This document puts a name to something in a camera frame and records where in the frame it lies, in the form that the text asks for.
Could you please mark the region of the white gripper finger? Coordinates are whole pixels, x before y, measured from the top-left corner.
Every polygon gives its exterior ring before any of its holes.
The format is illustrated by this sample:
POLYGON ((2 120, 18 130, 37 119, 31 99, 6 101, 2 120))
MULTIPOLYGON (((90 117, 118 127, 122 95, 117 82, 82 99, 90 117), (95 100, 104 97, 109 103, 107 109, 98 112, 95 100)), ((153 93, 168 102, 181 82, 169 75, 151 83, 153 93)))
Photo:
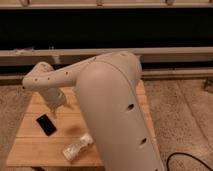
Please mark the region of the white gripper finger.
POLYGON ((50 108, 50 113, 51 113, 52 116, 56 116, 56 109, 50 108))
POLYGON ((71 103, 69 103, 69 102, 65 102, 64 106, 67 108, 73 109, 71 103))

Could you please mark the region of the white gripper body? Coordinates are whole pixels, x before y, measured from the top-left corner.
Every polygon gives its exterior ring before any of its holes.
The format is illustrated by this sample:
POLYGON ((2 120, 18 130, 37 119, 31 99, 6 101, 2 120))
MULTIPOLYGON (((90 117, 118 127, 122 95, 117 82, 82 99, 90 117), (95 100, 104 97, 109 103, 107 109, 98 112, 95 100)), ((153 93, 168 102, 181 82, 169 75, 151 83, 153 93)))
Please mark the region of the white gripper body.
POLYGON ((45 103, 51 110, 55 110, 66 102, 66 97, 59 88, 50 88, 42 92, 45 103))

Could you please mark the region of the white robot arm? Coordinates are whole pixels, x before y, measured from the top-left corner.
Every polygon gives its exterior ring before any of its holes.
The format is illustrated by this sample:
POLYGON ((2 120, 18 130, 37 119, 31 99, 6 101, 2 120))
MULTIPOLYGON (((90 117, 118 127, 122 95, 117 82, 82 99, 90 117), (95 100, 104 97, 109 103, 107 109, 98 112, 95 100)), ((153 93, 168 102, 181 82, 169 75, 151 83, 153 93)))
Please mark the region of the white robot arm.
POLYGON ((140 59, 106 53, 52 70, 35 65, 22 85, 34 91, 73 86, 81 113, 106 171, 165 171, 138 102, 140 59))

